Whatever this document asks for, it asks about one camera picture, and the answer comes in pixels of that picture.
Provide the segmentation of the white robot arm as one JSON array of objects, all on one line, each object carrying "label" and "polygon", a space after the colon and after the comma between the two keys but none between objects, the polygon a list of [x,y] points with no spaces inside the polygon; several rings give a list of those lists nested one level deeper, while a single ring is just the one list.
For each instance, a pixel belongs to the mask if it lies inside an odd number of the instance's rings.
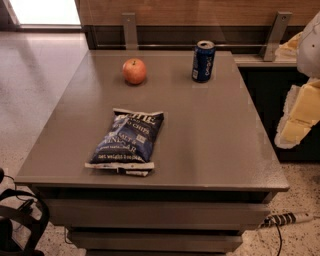
[{"label": "white robot arm", "polygon": [[308,77],[301,87],[291,86],[276,129],[275,145],[291,149],[320,121],[320,12],[285,46],[296,50],[297,70]]}]

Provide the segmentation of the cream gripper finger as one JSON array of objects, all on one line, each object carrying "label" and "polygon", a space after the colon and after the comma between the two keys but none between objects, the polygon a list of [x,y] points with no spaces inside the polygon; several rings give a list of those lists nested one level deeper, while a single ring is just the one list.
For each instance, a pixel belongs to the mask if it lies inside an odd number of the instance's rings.
[{"label": "cream gripper finger", "polygon": [[319,121],[320,80],[309,79],[301,87],[292,85],[277,127],[275,145],[282,149],[291,149],[299,145]]},{"label": "cream gripper finger", "polygon": [[298,43],[301,35],[302,33],[299,32],[296,35],[294,35],[292,38],[290,38],[287,42],[280,45],[275,51],[276,59],[280,60],[280,59],[295,58],[297,55],[297,48],[298,48]]}]

